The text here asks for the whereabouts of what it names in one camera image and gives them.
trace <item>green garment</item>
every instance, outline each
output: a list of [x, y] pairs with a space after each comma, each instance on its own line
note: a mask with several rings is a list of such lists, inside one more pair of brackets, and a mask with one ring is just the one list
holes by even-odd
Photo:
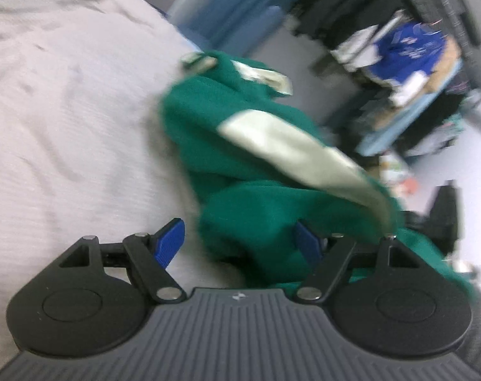
[[[397, 202], [360, 168], [353, 168], [352, 176], [358, 176], [384, 202], [389, 214], [385, 225], [372, 208], [327, 188], [303, 184], [296, 171], [281, 170], [260, 154], [226, 139], [221, 129], [224, 124], [246, 111], [260, 110], [264, 118], [277, 116], [278, 127], [288, 130], [289, 138], [295, 135], [309, 144], [319, 143], [324, 155], [332, 149], [305, 114], [272, 100], [279, 95], [273, 87], [280, 86], [257, 78], [256, 70], [247, 80], [234, 66], [240, 62], [270, 70], [264, 64], [218, 52], [197, 57], [186, 67], [200, 73], [172, 88], [161, 113], [165, 131], [179, 146], [201, 203], [200, 234], [213, 257], [241, 267], [251, 287], [295, 287], [295, 282], [310, 272], [292, 239], [293, 226], [304, 219], [321, 234], [340, 232], [366, 243], [378, 243], [385, 233], [395, 233], [443, 276], [458, 279], [427, 238], [402, 228]], [[204, 59], [213, 59], [215, 65], [204, 70], [200, 63]], [[285, 139], [281, 136], [274, 141], [284, 143]], [[266, 144], [260, 147], [267, 149]]]

